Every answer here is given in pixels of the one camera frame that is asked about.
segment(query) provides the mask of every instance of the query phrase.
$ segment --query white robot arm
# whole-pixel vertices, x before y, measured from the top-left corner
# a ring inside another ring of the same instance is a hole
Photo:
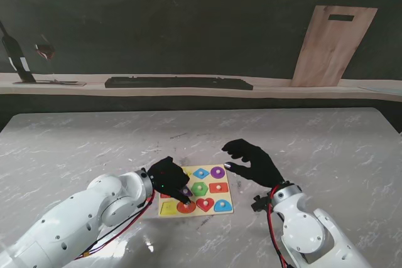
[[[153,184],[144,171],[99,176],[85,191],[44,214],[3,251],[0,268],[61,268],[93,245],[103,225],[125,221],[152,194]]]
[[[283,216],[282,242],[297,268],[371,268],[334,219],[319,208],[307,213],[305,202],[297,185],[275,191],[271,200],[273,211]],[[334,246],[321,254],[330,236]],[[303,256],[317,253],[320,257],[310,264]]]

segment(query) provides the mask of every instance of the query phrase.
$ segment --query red heart puzzle piece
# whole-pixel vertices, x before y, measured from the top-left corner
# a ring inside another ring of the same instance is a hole
[[[203,211],[207,212],[211,209],[211,207],[213,207],[215,201],[212,198],[207,198],[207,199],[199,198],[195,203],[197,204],[197,206],[199,208],[201,208]]]

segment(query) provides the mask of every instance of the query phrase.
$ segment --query red rectangle puzzle piece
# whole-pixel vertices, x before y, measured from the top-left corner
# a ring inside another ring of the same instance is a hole
[[[209,191],[214,193],[227,193],[229,191],[229,187],[226,182],[218,182],[218,183],[210,183]]]

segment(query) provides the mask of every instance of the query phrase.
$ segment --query cutting board handle hole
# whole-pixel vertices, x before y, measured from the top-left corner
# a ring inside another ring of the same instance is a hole
[[[353,21],[353,15],[330,14],[328,20]]]

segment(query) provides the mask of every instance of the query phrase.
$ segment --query wooden cutting board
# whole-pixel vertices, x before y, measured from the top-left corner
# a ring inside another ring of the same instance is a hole
[[[376,12],[376,8],[316,6],[291,86],[337,86]]]

